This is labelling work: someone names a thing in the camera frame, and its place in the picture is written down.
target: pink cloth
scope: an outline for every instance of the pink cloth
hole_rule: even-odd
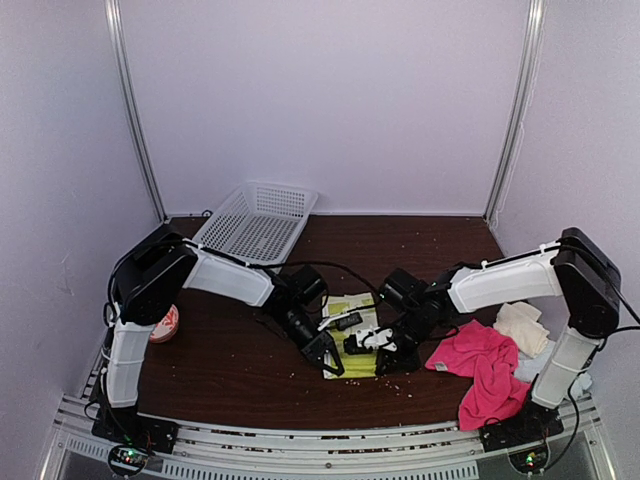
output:
[[[518,367],[516,343],[476,320],[461,327],[455,337],[443,340],[425,367],[473,377],[473,386],[458,410],[460,430],[512,417],[522,408],[530,387],[513,376]]]

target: dark brown tabletop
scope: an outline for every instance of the dark brown tabletop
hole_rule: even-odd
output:
[[[203,221],[172,223],[192,236]],[[480,218],[313,216],[289,260],[344,263],[379,285],[396,267],[431,280],[460,261],[500,256]],[[331,294],[365,291],[344,272],[318,270]],[[183,290],[176,304],[177,334],[147,350],[140,380],[143,413],[256,428],[431,424],[455,420],[471,385],[470,379],[426,370],[377,380],[324,380],[258,309],[195,290]],[[489,323],[496,311],[474,316]],[[395,318],[388,307],[380,308],[378,316],[381,323]],[[436,346],[423,344],[422,359]]]

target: white wall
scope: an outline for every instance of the white wall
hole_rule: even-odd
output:
[[[516,253],[581,227],[621,268],[640,309],[640,4],[549,3],[524,141],[494,230]],[[637,478],[639,345],[640,332],[618,334],[592,367],[628,479]]]
[[[117,257],[154,226],[102,2],[0,0],[0,465],[34,478],[102,336]]]
[[[528,1],[122,3],[170,213],[249,180],[318,190],[319,212],[484,211]]]

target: white backdrop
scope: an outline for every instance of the white backdrop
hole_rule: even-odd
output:
[[[258,180],[317,190],[318,212],[482,213],[528,3],[123,2],[167,211]]]
[[[494,232],[506,254],[582,228],[622,273],[640,310],[640,4],[550,2],[520,156]],[[545,327],[568,312],[544,302]],[[621,307],[621,323],[635,324]],[[619,333],[591,367],[594,398],[624,476],[638,478],[640,332]]]

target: round container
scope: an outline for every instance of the round container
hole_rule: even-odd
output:
[[[156,328],[149,337],[151,343],[164,343],[171,340],[178,331],[178,318],[180,317],[178,309],[175,305],[171,305],[169,313],[165,315],[160,323],[156,325]]]

